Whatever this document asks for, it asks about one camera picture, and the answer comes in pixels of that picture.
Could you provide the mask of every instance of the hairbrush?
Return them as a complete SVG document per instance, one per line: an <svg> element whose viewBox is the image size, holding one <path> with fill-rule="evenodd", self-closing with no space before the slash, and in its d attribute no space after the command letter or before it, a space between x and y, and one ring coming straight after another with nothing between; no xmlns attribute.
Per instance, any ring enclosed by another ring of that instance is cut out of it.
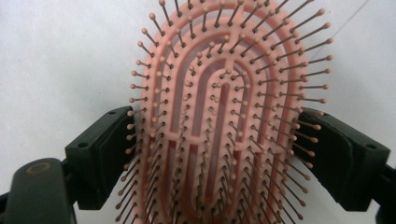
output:
<svg viewBox="0 0 396 224"><path fill-rule="evenodd" d="M310 98L309 77L330 69L308 72L306 53L331 44L305 47L311 35L299 29L324 14L322 8L300 23L292 18L313 1L302 1L291 13L288 1L159 1L166 21L155 14L156 35L143 28L150 47L137 43L148 57L136 61L132 76L141 83L136 118L136 151L121 178L126 184L117 208L117 221L133 223L281 223L303 219L298 194L307 189L290 175L309 176L290 163L293 147L309 157L315 153L296 143L318 139L299 132L301 126L320 126L298 120ZM176 10L168 13L170 7Z"/></svg>
<svg viewBox="0 0 396 224"><path fill-rule="evenodd" d="M295 161L345 210L366 211L374 199L376 222L394 223L389 150L302 107L325 103L307 90L328 86L307 81L330 69L308 65L332 59L307 60L332 43L309 44L329 23L304 29L324 9L292 21L310 2L159 1L163 15L149 15L157 34L142 29L148 57L132 72L142 95L130 102L140 108L104 114L66 147L66 160L18 170L0 196L0 223L76 223L72 204L100 209L122 172L122 223L296 223L307 193L300 180L310 176Z"/></svg>

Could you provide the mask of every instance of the pink hairbrush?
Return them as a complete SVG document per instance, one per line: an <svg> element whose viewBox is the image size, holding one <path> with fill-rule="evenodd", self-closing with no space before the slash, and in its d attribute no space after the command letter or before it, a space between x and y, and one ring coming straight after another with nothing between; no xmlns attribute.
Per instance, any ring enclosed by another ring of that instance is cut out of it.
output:
<svg viewBox="0 0 396 224"><path fill-rule="evenodd" d="M303 219L298 206L305 203L297 191L307 193L290 174L309 176L290 163L293 147L307 156L315 153L295 143L317 138L300 133L298 121L303 101L325 103L305 95L309 77L330 69L309 71L311 49L332 39L304 47L308 34L299 28L324 13L319 10L298 24L292 16L313 0L287 13L285 0L204 1L173 5L160 0L166 22L160 26L153 13L149 18L158 33L138 47L148 54L141 68L132 72L142 83L131 88L142 92L130 103L137 121L134 149L137 156L125 165L129 171L119 192L117 221L123 223L281 223L287 217Z"/></svg>

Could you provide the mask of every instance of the metal pin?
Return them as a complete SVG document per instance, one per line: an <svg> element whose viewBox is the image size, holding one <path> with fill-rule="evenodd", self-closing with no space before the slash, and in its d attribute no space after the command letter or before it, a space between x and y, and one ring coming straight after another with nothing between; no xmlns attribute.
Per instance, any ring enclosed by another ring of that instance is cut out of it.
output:
<svg viewBox="0 0 396 224"><path fill-rule="evenodd" d="M308 66L307 62L298 63L298 64L295 64L295 65L290 65L289 67L279 68L279 72L283 73L286 70L291 70L291 69L294 69L294 68L303 68L303 67L307 67L307 66Z"/></svg>
<svg viewBox="0 0 396 224"><path fill-rule="evenodd" d="M285 4L286 4L287 2L289 2L289 0L283 1L283 2L275 9L275 13L276 13L276 14L279 13L280 9L281 9L283 6L285 6Z"/></svg>
<svg viewBox="0 0 396 224"><path fill-rule="evenodd" d="M132 139L134 139L137 136L138 133L134 133L134 134L129 134L126 136L126 140L127 141L131 141Z"/></svg>
<svg viewBox="0 0 396 224"><path fill-rule="evenodd" d="M305 98L304 93L283 93L283 92L280 92L279 96L295 96L295 97Z"/></svg>
<svg viewBox="0 0 396 224"><path fill-rule="evenodd" d="M270 208L271 212L274 214L274 217L276 218L276 222L280 223L280 216L275 212L274 208L271 206L271 204L268 202L268 200L265 198L264 195L264 191L262 191L262 193L260 193L260 195L262 196L262 198L264 199L265 203L267 204L267 206Z"/></svg>
<svg viewBox="0 0 396 224"><path fill-rule="evenodd" d="M286 215L288 216L288 218L290 219L292 224L297 224L293 218L291 217L291 215L289 214L288 210L286 210L286 208L283 208L283 211L285 211Z"/></svg>
<svg viewBox="0 0 396 224"><path fill-rule="evenodd" d="M193 29L192 29L192 16L189 16L188 20L189 20L189 25L190 25L190 37L191 37L191 39L194 39L196 37L196 35L195 35L195 33L193 32Z"/></svg>
<svg viewBox="0 0 396 224"><path fill-rule="evenodd" d="M160 63L165 63L170 69L174 68L174 66L171 63L167 62L165 57L163 56L160 57Z"/></svg>
<svg viewBox="0 0 396 224"><path fill-rule="evenodd" d="M274 199L274 202L276 203L277 207L279 209L283 209L283 205L282 203L275 197L274 193L268 188L267 183L265 180L262 181L262 184L264 185L264 187L267 189L268 194L271 195L271 197Z"/></svg>
<svg viewBox="0 0 396 224"><path fill-rule="evenodd" d="M259 27L266 21L268 18L274 16L275 12L273 9L268 10L267 15L262 18L262 20L251 30L253 33L257 33Z"/></svg>
<svg viewBox="0 0 396 224"><path fill-rule="evenodd" d="M193 5L192 5L192 3L191 3L191 0L187 0L187 3L188 3L188 8L189 8L189 10L192 10Z"/></svg>
<svg viewBox="0 0 396 224"><path fill-rule="evenodd" d="M303 203L303 205L305 206L305 203L304 203L301 199L299 199L299 198L297 197L297 195L295 195L294 192L293 192L291 189L289 189L289 187L286 186L286 184L285 184L284 181L282 182L282 184L291 192L291 194L300 202L300 204ZM290 208L293 210L293 212L297 215L297 217L298 217L300 220L303 220L303 216L297 211L297 209L295 209L295 207L292 205L292 203L289 201L289 199L288 199L286 196L284 196L284 195L282 195L282 196L283 196L283 198L285 199L285 201L289 204L289 206L290 206Z"/></svg>
<svg viewBox="0 0 396 224"><path fill-rule="evenodd" d="M147 101L148 98L144 97L144 98L129 98L129 103L134 103L136 101Z"/></svg>
<svg viewBox="0 0 396 224"><path fill-rule="evenodd" d="M259 103L257 103L257 104L255 104L254 105L256 108L257 107L261 107L261 108L263 108L263 109L269 109L269 110L272 110L272 111L277 111L277 107L276 106L270 106L270 105L259 105Z"/></svg>
<svg viewBox="0 0 396 224"><path fill-rule="evenodd" d="M209 112L212 113L213 116L216 116L218 113L215 111L215 109L213 108L213 106L210 106L208 108Z"/></svg>
<svg viewBox="0 0 396 224"><path fill-rule="evenodd" d="M268 34L264 35L262 37L262 40L265 41L267 40L268 36L270 36L271 34L273 34L274 32L276 32L277 30L279 30L280 28L282 28L284 25L289 24L290 20L288 18L283 19L282 23L280 23L275 29L273 29L271 32L269 32Z"/></svg>
<svg viewBox="0 0 396 224"><path fill-rule="evenodd" d="M320 26L318 29L312 31L311 33L309 33L309 34L307 34L307 35L304 35L304 36L302 36L302 37L296 39L296 40L294 41L294 43L295 43L295 44L299 44L301 40L303 40L303 39L305 39L305 38L307 38L307 37L309 37L309 36L311 36L311 35L314 35L315 33L319 32L319 31L321 31L321 30L326 30L326 29L328 29L330 26L331 26L331 23L326 22L324 25Z"/></svg>
<svg viewBox="0 0 396 224"><path fill-rule="evenodd" d="M230 53L233 53L234 50L235 50L235 48L236 48L236 46L238 46L238 44L239 44L243 39L245 39L246 37L247 37L246 35L240 34L238 40L235 42L235 44L233 44L233 47L230 49Z"/></svg>
<svg viewBox="0 0 396 224"><path fill-rule="evenodd" d="M131 197L131 198L128 200L128 203L122 208L120 214L116 217L116 222L119 222L119 221L121 220L121 217L122 217L123 213L125 212L126 208L128 207L129 203L131 202L132 198L133 198L133 197Z"/></svg>
<svg viewBox="0 0 396 224"><path fill-rule="evenodd" d="M172 51L174 57L177 58L177 57L178 57L178 53L175 52L175 49L174 49L173 46L172 46L172 42L168 40L168 41L166 42L166 46L168 46L168 48Z"/></svg>
<svg viewBox="0 0 396 224"><path fill-rule="evenodd" d="M262 0L257 1L256 6L253 8L253 10L248 14L248 16L245 18L245 20L241 23L241 27L245 28L246 23L248 20L256 13L257 9L261 8L264 5L264 2Z"/></svg>
<svg viewBox="0 0 396 224"><path fill-rule="evenodd" d="M285 83L291 83L291 82L307 82L308 79L306 77L298 78L298 79L288 79L288 80L281 80L279 83L281 85Z"/></svg>
<svg viewBox="0 0 396 224"><path fill-rule="evenodd" d="M239 147L236 145L235 141L233 140L233 135L231 133L227 133L227 137L230 139L231 143L233 144L233 150L238 151Z"/></svg>
<svg viewBox="0 0 396 224"><path fill-rule="evenodd" d="M172 26L173 23L169 20L168 12L166 11L165 8L165 0L160 0L159 2L160 2L160 6L163 8L163 14L165 14L166 20L168 21L168 25Z"/></svg>
<svg viewBox="0 0 396 224"><path fill-rule="evenodd" d="M292 149L288 149L284 146L282 146L280 143L278 143L273 137L270 138L270 142L275 143L277 146L283 148L289 155L294 155L294 151Z"/></svg>
<svg viewBox="0 0 396 224"><path fill-rule="evenodd" d="M332 38L329 38L329 39L321 42L320 44L316 44L315 46L312 46L311 48L308 48L308 49L304 50L304 52L308 52L311 49L315 49L315 48L321 47L323 45L331 44L333 41L334 40Z"/></svg>
<svg viewBox="0 0 396 224"><path fill-rule="evenodd" d="M244 221L243 221L242 218L241 218L241 213L242 213L241 209L238 209L238 210L236 211L236 214L238 215L238 218L239 218L239 222L240 222L240 223L244 223Z"/></svg>
<svg viewBox="0 0 396 224"><path fill-rule="evenodd" d="M157 203L157 200L154 199L154 200L152 201L152 203L151 203L151 206L150 206L149 210L148 210L148 214L146 215L145 223L148 222L148 220L149 220L149 214L151 213L152 207L154 206L155 203Z"/></svg>
<svg viewBox="0 0 396 224"><path fill-rule="evenodd" d="M154 116L154 117L152 117L152 121L153 122L157 122L158 121L158 119L161 117L161 116L165 116L167 114L167 112L166 112L166 110L164 110L161 114L159 114L159 115L157 115L157 116Z"/></svg>
<svg viewBox="0 0 396 224"><path fill-rule="evenodd" d="M257 84L259 84L259 86L260 86L267 82L278 82L278 81L279 81L279 78L275 77L275 78L266 79L266 80L259 80L259 82Z"/></svg>
<svg viewBox="0 0 396 224"><path fill-rule="evenodd" d="M222 10L223 10L223 8L225 7L225 1L224 1L224 0L220 1L220 2L219 2L219 5L220 5L220 9L219 9L218 16L216 17L215 28L219 28L219 26L220 26L220 24L219 24L219 19L220 19Z"/></svg>
<svg viewBox="0 0 396 224"><path fill-rule="evenodd" d="M212 84L212 88L213 89L215 89L215 88L219 88L219 89L221 89L221 87L222 87L222 83L221 82L215 82L215 83L213 83Z"/></svg>
<svg viewBox="0 0 396 224"><path fill-rule="evenodd" d="M215 102L215 103L218 103L219 101L220 101L220 98L219 97L216 97L215 95L210 95L210 100L212 100L213 102Z"/></svg>
<svg viewBox="0 0 396 224"><path fill-rule="evenodd" d="M298 36L298 34L299 34L298 31L296 31L296 32L292 33L290 36L284 38L283 40L280 40L279 42L277 42L276 44L271 46L271 50L274 50L277 46L279 46L279 45L281 45L281 44L283 44L283 43L285 43L285 42L287 42L287 41L289 41L289 40L291 40L293 38L296 38Z"/></svg>
<svg viewBox="0 0 396 224"><path fill-rule="evenodd" d="M275 126L272 127L272 130L287 136L292 141L296 141L297 140L297 137L294 134L289 134L289 133L282 132L278 128L276 128Z"/></svg>
<svg viewBox="0 0 396 224"><path fill-rule="evenodd" d="M318 124L311 124L311 123L307 123L307 122L304 122L304 121L301 121L301 120L298 120L298 119L293 119L293 122L296 122L296 123L299 123L299 124L303 124L304 126L313 128L313 129L315 129L317 131L321 129L320 125L318 125Z"/></svg>
<svg viewBox="0 0 396 224"><path fill-rule="evenodd" d="M158 24L158 22L155 20L155 14L154 13L150 13L149 14L149 18L154 21L155 26L157 27L158 31L161 33L161 36L165 35L165 31L161 30L160 25Z"/></svg>
<svg viewBox="0 0 396 224"><path fill-rule="evenodd" d="M236 116L240 117L241 119L245 119L245 118L247 117L246 114L239 114L239 113L236 113L235 110L232 110L232 111L231 111L231 114L232 114L232 115L236 115Z"/></svg>
<svg viewBox="0 0 396 224"><path fill-rule="evenodd" d="M289 107L289 106L280 105L280 104L277 104L276 107L281 107L281 108L288 109L288 110L294 110L299 114L303 113L303 110L300 107Z"/></svg>
<svg viewBox="0 0 396 224"><path fill-rule="evenodd" d="M303 89L323 89L323 90L327 90L329 89L329 85L324 84L324 85L320 85L320 86L301 86L299 87L300 90Z"/></svg>
<svg viewBox="0 0 396 224"><path fill-rule="evenodd" d="M239 137L242 137L243 132L238 131L238 129L233 125L233 122L232 122L232 121L228 122L228 124L235 130L236 135L238 135Z"/></svg>
<svg viewBox="0 0 396 224"><path fill-rule="evenodd" d="M282 58L288 57L288 56L293 55L293 54L295 54L295 53L298 53L298 55L302 55L302 54L304 53L304 47L301 47L301 48L299 48L299 49L297 49L297 50L294 50L294 51L292 51L292 52L285 53L285 54L283 54L283 55L277 56L277 57L276 57L276 60L277 60L277 61L280 61Z"/></svg>
<svg viewBox="0 0 396 224"><path fill-rule="evenodd" d="M306 207L306 203L301 200L297 194L294 193L294 191L286 184L285 180L281 180L280 183L286 187L286 189L288 189L288 191L294 196L295 199L297 199L297 201L300 203L300 206L302 207Z"/></svg>
<svg viewBox="0 0 396 224"><path fill-rule="evenodd" d="M267 68L269 68L271 66L275 66L275 65L277 65L277 60L273 61L272 63L269 63L269 64L265 65L262 68L257 69L256 70L256 74L259 74L262 70L265 70L265 69L267 69Z"/></svg>
<svg viewBox="0 0 396 224"><path fill-rule="evenodd" d="M210 58L212 57L212 54L210 53L210 51L215 47L215 42L210 41L209 43L209 49L207 50L207 54L206 54L206 58Z"/></svg>
<svg viewBox="0 0 396 224"><path fill-rule="evenodd" d="M305 178L305 180L310 180L311 179L311 176L304 174L301 170L297 169L297 167L295 167L293 164L291 164L288 160L285 160L285 164L290 166L298 174L302 175Z"/></svg>
<svg viewBox="0 0 396 224"><path fill-rule="evenodd" d="M232 158L233 157L233 153L230 150L230 144L227 143L225 145L225 148L227 149L227 152L228 152L228 155L230 156L230 158Z"/></svg>
<svg viewBox="0 0 396 224"><path fill-rule="evenodd" d="M303 26L309 21L312 21L314 18L323 15L326 12L324 8L321 8L317 13L315 13L313 16L309 17L305 21L300 22L298 25L294 26L293 28L290 29L290 32L293 33L297 28Z"/></svg>
<svg viewBox="0 0 396 224"><path fill-rule="evenodd" d="M137 41L137 46L139 46L140 48L142 48L147 54L149 54L149 56L154 57L154 53L151 53L144 45L142 41Z"/></svg>
<svg viewBox="0 0 396 224"><path fill-rule="evenodd" d="M145 79L149 79L149 75L145 76L145 75L139 74L135 70L131 72L131 75L134 77L143 77Z"/></svg>
<svg viewBox="0 0 396 224"><path fill-rule="evenodd" d="M227 25L232 26L233 25L233 17L235 17L236 12L238 9L244 4L245 0L238 0L235 6L235 9L233 10L233 15L231 15L231 18L228 20Z"/></svg>
<svg viewBox="0 0 396 224"><path fill-rule="evenodd" d="M270 120L261 118L261 117L257 116L256 114L253 115L253 118L254 118L254 119L259 119L259 120L261 120L261 121L264 122L264 123L269 123L269 122L271 122Z"/></svg>
<svg viewBox="0 0 396 224"><path fill-rule="evenodd" d="M236 80L238 77L246 77L248 75L248 73L247 72L242 72L242 73L239 73L238 75L233 75L233 76L231 76L231 80L232 81L234 81L234 80Z"/></svg>
<svg viewBox="0 0 396 224"><path fill-rule="evenodd" d="M176 11L177 11L177 15L180 18L183 14L180 12L179 8L178 8L178 2L177 0L175 0L175 6L176 6Z"/></svg>
<svg viewBox="0 0 396 224"><path fill-rule="evenodd" d="M198 65L198 66L201 66L201 65L202 65L201 58L202 58L202 52L198 52L198 53L197 53L197 65Z"/></svg>
<svg viewBox="0 0 396 224"><path fill-rule="evenodd" d="M136 65L143 65L146 66L147 68L151 68L151 64L142 63L142 61L140 60L136 60Z"/></svg>
<svg viewBox="0 0 396 224"><path fill-rule="evenodd" d="M226 69L224 73L219 75L219 78L224 79L225 76L228 76L231 74L231 69Z"/></svg>
<svg viewBox="0 0 396 224"><path fill-rule="evenodd" d="M332 55L328 55L328 56L326 56L324 58L317 59L317 60L311 61L309 63L320 63L320 62L323 62L323 61L331 61L331 60L332 60Z"/></svg>
<svg viewBox="0 0 396 224"><path fill-rule="evenodd" d="M270 97L274 97L274 98L278 98L279 94L278 93L264 93L264 92L257 92L257 96L270 96Z"/></svg>
<svg viewBox="0 0 396 224"><path fill-rule="evenodd" d="M331 71L332 71L332 69L326 68L323 71L309 73L309 74L305 74L305 75L300 75L300 77L312 77L312 76L321 75L321 74L329 74Z"/></svg>
<svg viewBox="0 0 396 224"><path fill-rule="evenodd" d="M326 104L327 103L327 100L323 99L323 98L322 99L309 99L309 98L299 97L298 100L317 102L317 103L321 103L321 104Z"/></svg>
<svg viewBox="0 0 396 224"><path fill-rule="evenodd" d="M146 86L146 87L143 87L143 86L137 86L137 85L135 85L135 84L131 84L131 89L143 89L143 90L145 90L145 91L148 91L149 90L149 87L148 86Z"/></svg>
<svg viewBox="0 0 396 224"><path fill-rule="evenodd" d="M259 133L259 134L261 134L261 135L264 135L264 132L263 132L263 131L260 131L259 129L257 129L256 126L255 126L254 124L251 125L250 128L251 128L252 130L256 131L257 133Z"/></svg>
<svg viewBox="0 0 396 224"><path fill-rule="evenodd" d="M271 180L271 183L273 183L277 189L279 190L279 193L282 195L285 195L285 190L283 190L277 183L276 181L268 174L268 170L264 170L264 174Z"/></svg>
<svg viewBox="0 0 396 224"><path fill-rule="evenodd" d="M256 142L256 140L254 140L254 137L253 136L250 136L249 138L248 138L250 141L252 141L261 151L262 151L262 154L265 154L264 152L265 152L265 149L262 147L262 146L260 146L260 144L258 143L258 142Z"/></svg>
<svg viewBox="0 0 396 224"><path fill-rule="evenodd" d="M270 221L269 217L267 216L267 213L265 212L263 206L264 206L264 203L259 204L259 207L262 210L262 214L264 215L265 219L267 220L267 223L270 224L271 221Z"/></svg>
<svg viewBox="0 0 396 224"><path fill-rule="evenodd" d="M190 66L189 66L189 70L190 70L190 72L191 72L191 76L194 77L194 76L196 75L194 65L190 65Z"/></svg>
<svg viewBox="0 0 396 224"><path fill-rule="evenodd" d="M294 147L299 148L302 152L306 153L308 156L315 157L315 152L314 151L308 150L308 149L306 149L306 148L304 148L304 147L302 147L302 146L300 146L300 145L298 145L296 143L292 143L292 144L293 144Z"/></svg>
<svg viewBox="0 0 396 224"><path fill-rule="evenodd" d="M241 208L242 208L242 211L243 211L243 213L244 213L244 217L245 217L245 219L247 220L247 224L250 224L250 220L248 219L248 212L246 211L246 209L245 209L245 206L244 206L244 204L243 204L243 201L244 200L239 200L239 204L241 204Z"/></svg>
<svg viewBox="0 0 396 224"><path fill-rule="evenodd" d="M241 104L241 105L248 105L248 101L239 101L239 100L236 99L236 98L233 98L233 103L234 103L234 104L239 103L239 104Z"/></svg>
<svg viewBox="0 0 396 224"><path fill-rule="evenodd" d="M207 16L207 12L208 12L207 7L204 7L203 12L204 12L204 20L202 21L202 32L206 32L206 30L207 30L207 28L206 28L206 16Z"/></svg>
<svg viewBox="0 0 396 224"><path fill-rule="evenodd" d="M253 43L251 43L247 48L241 52L241 57L245 57L248 50L250 50L253 46L257 45L260 42L259 38L254 38Z"/></svg>
<svg viewBox="0 0 396 224"><path fill-rule="evenodd" d="M244 86L242 86L242 87L238 87L238 86L236 86L235 88L233 88L235 91L240 91L240 90L249 90L250 89L250 85L249 84L246 84L246 85L244 85Z"/></svg>
<svg viewBox="0 0 396 224"><path fill-rule="evenodd" d="M291 175L286 171L283 172L295 185L297 185L304 193L308 193L308 189L304 188L299 182L297 182Z"/></svg>
<svg viewBox="0 0 396 224"><path fill-rule="evenodd" d="M294 9L294 11L292 11L288 18L291 18L294 14L296 14L300 9L302 9L303 7L305 7L306 5L308 5L309 3L313 2L314 0L306 0L304 3L302 3L299 7L297 7L296 9Z"/></svg>
<svg viewBox="0 0 396 224"><path fill-rule="evenodd" d="M275 115L274 116L274 119L278 119L278 120L280 120L281 122L284 122L284 123L287 123L287 124L289 124L292 128L294 128L294 129L300 129L300 125L299 124L297 124L297 123L295 123L295 122L291 122L291 121L288 121L288 120L286 120L286 119L282 119L280 116L278 116L278 115Z"/></svg>
<svg viewBox="0 0 396 224"><path fill-rule="evenodd" d="M222 48L224 47L224 45L225 45L226 43L228 43L228 41L230 41L230 36L229 36L229 35L225 35L225 36L224 36L224 39L223 39L223 42L221 43L221 45L220 45L220 47L219 47L219 49L218 49L218 54L221 54L221 53L222 53Z"/></svg>
<svg viewBox="0 0 396 224"><path fill-rule="evenodd" d="M165 89L155 89L154 91L156 94L160 94L163 91L168 93L170 90L169 90L169 88L165 88Z"/></svg>
<svg viewBox="0 0 396 224"><path fill-rule="evenodd" d="M132 205L131 209L129 209L129 212L128 212L128 214L126 215L125 219L123 220L122 224L125 224L125 223L126 223L126 221L128 220L129 216L130 216L131 213L132 213L132 210L133 210L136 206L137 206L137 203L134 203L134 204Z"/></svg>
<svg viewBox="0 0 396 224"><path fill-rule="evenodd" d="M146 35L149 40L155 45L155 47L158 47L160 43L158 41L155 41L152 36L149 34L148 30L146 28L142 28L142 34Z"/></svg>
<svg viewBox="0 0 396 224"><path fill-rule="evenodd" d="M269 56L270 54L271 54L271 50L267 50L267 51L265 51L263 54L257 56L256 58L251 59L249 62L250 62L251 64L254 64L254 63L255 63L257 60L259 60L260 58L263 58L263 57L265 57L265 56Z"/></svg>
<svg viewBox="0 0 396 224"><path fill-rule="evenodd" d="M176 34L178 36L178 39L180 40L180 45L182 48L186 47L186 43L183 41L183 39L181 38L181 30L179 28L176 29Z"/></svg>

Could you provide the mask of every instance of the white backdrop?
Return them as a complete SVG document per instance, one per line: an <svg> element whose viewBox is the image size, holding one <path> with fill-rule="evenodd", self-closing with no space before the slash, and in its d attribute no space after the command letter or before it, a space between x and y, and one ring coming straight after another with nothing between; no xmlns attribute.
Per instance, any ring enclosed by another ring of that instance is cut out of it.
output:
<svg viewBox="0 0 396 224"><path fill-rule="evenodd" d="M329 36L335 42L311 57L331 53L334 60L332 73L320 81L330 89L318 93L329 103L313 106L395 149L396 3L317 0L297 21L320 7L327 13L310 30L325 21L332 28L311 38L312 44ZM139 94L129 89L130 71L145 55L136 42L149 44L142 26L155 32L150 11L162 14L158 1L0 0L0 193L9 190L19 167L40 158L62 160L68 143ZM301 209L305 223L374 223L375 202L368 213L347 213L318 182L306 185L311 192ZM101 211L77 211L78 222L113 223L116 202L112 197Z"/></svg>

